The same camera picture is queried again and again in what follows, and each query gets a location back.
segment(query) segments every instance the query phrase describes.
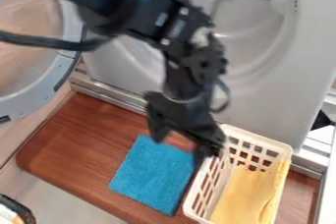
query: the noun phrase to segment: washing machine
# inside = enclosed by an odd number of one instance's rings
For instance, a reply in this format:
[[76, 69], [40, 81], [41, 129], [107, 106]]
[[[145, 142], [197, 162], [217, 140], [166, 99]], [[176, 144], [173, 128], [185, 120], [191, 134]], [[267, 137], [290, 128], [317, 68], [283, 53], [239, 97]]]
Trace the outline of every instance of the washing machine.
[[[232, 103], [215, 119], [299, 149], [335, 77], [334, 0], [192, 1], [211, 15], [229, 59], [223, 82]], [[126, 36], [84, 62], [100, 87], [135, 97], [160, 90], [164, 79], [160, 52]], [[216, 90], [213, 102], [224, 99]]]
[[[65, 0], [0, 0], [0, 28], [80, 41], [83, 24]], [[0, 42], [0, 126], [48, 103], [79, 59], [78, 52]]]

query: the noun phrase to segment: white floor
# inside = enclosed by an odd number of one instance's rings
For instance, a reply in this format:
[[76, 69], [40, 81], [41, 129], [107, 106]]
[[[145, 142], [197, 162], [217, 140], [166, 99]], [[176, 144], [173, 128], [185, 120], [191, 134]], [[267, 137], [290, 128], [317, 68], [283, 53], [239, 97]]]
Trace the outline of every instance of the white floor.
[[38, 180], [20, 198], [37, 218], [37, 224], [126, 224], [121, 219]]

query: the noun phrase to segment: yellow cloth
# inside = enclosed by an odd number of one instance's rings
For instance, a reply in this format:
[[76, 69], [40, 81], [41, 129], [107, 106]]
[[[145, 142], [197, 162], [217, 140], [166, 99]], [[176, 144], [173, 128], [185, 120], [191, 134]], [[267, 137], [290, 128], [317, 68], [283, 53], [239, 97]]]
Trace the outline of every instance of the yellow cloth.
[[213, 210], [214, 224], [269, 224], [273, 221], [291, 161], [280, 160], [266, 171], [233, 169], [226, 187]]

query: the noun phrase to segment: basket grid hole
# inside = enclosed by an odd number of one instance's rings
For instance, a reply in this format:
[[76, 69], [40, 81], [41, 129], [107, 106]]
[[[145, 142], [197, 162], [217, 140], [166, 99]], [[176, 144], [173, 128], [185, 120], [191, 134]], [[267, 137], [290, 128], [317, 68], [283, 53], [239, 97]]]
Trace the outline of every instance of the basket grid hole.
[[212, 173], [212, 179], [215, 178], [216, 174], [217, 174], [217, 171], [218, 171], [218, 167], [219, 165], [216, 165], [215, 169], [213, 170], [213, 173]]
[[203, 210], [203, 207], [202, 207], [202, 202], [200, 201], [200, 203], [198, 205], [198, 208], [197, 208], [197, 211], [196, 211], [196, 214], [199, 215], [201, 210]]
[[241, 151], [240, 156], [246, 159], [248, 157], [248, 154], [244, 151]]
[[250, 165], [250, 166], [249, 166], [249, 170], [250, 170], [250, 171], [253, 171], [253, 172], [256, 171], [256, 166]]
[[195, 208], [196, 208], [196, 206], [197, 206], [197, 204], [198, 204], [198, 202], [199, 202], [199, 198], [200, 198], [200, 195], [197, 194], [196, 199], [195, 199], [195, 201], [194, 201], [194, 204], [193, 204], [193, 206], [192, 206], [192, 210], [195, 210]]
[[262, 153], [262, 147], [256, 145], [256, 146], [254, 147], [254, 151], [255, 151], [256, 153]]
[[213, 195], [213, 191], [210, 192], [209, 196], [207, 197], [206, 199], [206, 205], [209, 205], [210, 201], [211, 201], [211, 198], [212, 198], [212, 195]]
[[251, 148], [251, 143], [247, 142], [247, 141], [243, 141], [243, 148], [250, 149]]
[[239, 140], [233, 137], [229, 137], [229, 141], [230, 143], [234, 144], [234, 145], [238, 145]]
[[205, 188], [205, 185], [206, 185], [208, 179], [209, 179], [209, 175], [206, 174], [205, 179], [203, 180], [203, 183], [202, 183], [201, 186], [200, 186], [202, 189]]
[[201, 212], [200, 217], [204, 217], [205, 209]]
[[267, 166], [267, 167], [269, 167], [270, 165], [272, 164], [272, 162], [271, 161], [269, 161], [269, 160], [263, 160], [263, 162], [262, 162], [262, 165], [263, 166]]
[[210, 171], [212, 170], [212, 168], [213, 168], [215, 162], [216, 162], [216, 159], [215, 159], [215, 158], [212, 159], [212, 162], [211, 162], [211, 164], [210, 164]]
[[217, 177], [215, 179], [215, 183], [214, 183], [214, 186], [216, 187], [217, 186], [217, 183], [219, 181], [219, 177], [220, 177], [220, 173], [217, 174]]
[[230, 147], [230, 153], [231, 154], [236, 154], [236, 152], [237, 152], [237, 149], [236, 148], [234, 148], [234, 147]]
[[258, 163], [259, 159], [260, 159], [259, 157], [253, 155], [252, 158], [251, 158], [251, 161], [253, 161], [255, 163]]
[[211, 191], [211, 190], [209, 190], [210, 187], [211, 187], [211, 183], [209, 182], [209, 183], [207, 184], [206, 190], [205, 190], [205, 192], [204, 192], [204, 194], [203, 194], [204, 197], [207, 197], [207, 194]]
[[277, 157], [279, 155], [279, 153], [274, 151], [274, 150], [267, 149], [266, 155], [270, 156], [270, 157]]

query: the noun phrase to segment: washing machine front panel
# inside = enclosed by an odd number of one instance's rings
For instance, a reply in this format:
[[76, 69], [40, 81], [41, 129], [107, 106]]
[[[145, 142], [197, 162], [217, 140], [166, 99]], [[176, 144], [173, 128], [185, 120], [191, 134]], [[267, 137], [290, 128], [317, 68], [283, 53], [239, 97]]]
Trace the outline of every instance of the washing machine front panel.
[[[335, 73], [332, 0], [193, 0], [216, 23], [230, 61], [232, 103], [216, 119], [299, 148]], [[159, 52], [128, 37], [84, 57], [96, 80], [131, 92], [159, 90]], [[214, 103], [225, 99], [216, 90]]]

